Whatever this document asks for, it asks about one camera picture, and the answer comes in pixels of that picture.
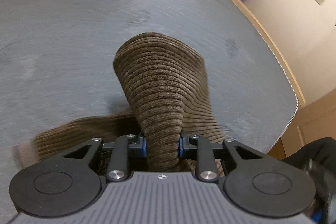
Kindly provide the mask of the wooden bed frame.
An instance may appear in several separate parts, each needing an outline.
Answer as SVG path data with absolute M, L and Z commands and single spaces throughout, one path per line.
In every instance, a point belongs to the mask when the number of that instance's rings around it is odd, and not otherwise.
M 284 58 L 283 54 L 280 52 L 279 48 L 276 46 L 275 42 L 266 32 L 265 28 L 261 25 L 261 23 L 256 19 L 254 14 L 244 5 L 244 3 L 240 0 L 231 0 L 236 7 L 244 14 L 244 16 L 250 21 L 253 25 L 255 30 L 259 33 L 262 37 L 264 42 L 267 44 L 269 50 L 273 53 L 275 59 L 277 60 L 279 66 L 281 67 L 282 71 L 284 72 L 285 77 L 288 80 L 288 83 L 294 93 L 295 100 L 296 100 L 296 107 L 293 116 L 290 118 L 289 123 L 286 125 L 285 129 L 282 131 L 280 136 L 276 139 L 276 141 L 270 146 L 267 152 L 272 151 L 273 147 L 277 144 L 277 142 L 281 139 L 284 135 L 288 127 L 290 126 L 292 120 L 294 119 L 295 115 L 297 114 L 298 110 L 306 105 L 306 99 L 303 96 L 303 92 L 292 72 L 290 66 L 288 65 L 286 59 Z

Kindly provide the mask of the grey quilted mattress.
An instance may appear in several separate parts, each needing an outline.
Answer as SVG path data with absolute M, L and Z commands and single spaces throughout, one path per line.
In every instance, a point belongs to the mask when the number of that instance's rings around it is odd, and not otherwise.
M 112 62 L 143 32 L 201 54 L 213 112 L 231 137 L 267 152 L 289 123 L 296 100 L 288 80 L 231 0 L 1 0 L 1 223 L 16 214 L 12 147 L 126 109 Z

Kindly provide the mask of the brown corduroy pants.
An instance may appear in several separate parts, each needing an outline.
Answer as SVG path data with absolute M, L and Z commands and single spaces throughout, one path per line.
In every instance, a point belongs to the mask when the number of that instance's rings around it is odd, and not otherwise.
M 142 134 L 150 170 L 194 172 L 195 161 L 178 158 L 179 137 L 224 140 L 211 108 L 204 60 L 187 44 L 155 32 L 139 34 L 118 49 L 113 67 L 128 109 L 76 119 L 15 146 L 21 168 L 95 137 L 115 141 L 122 135 Z

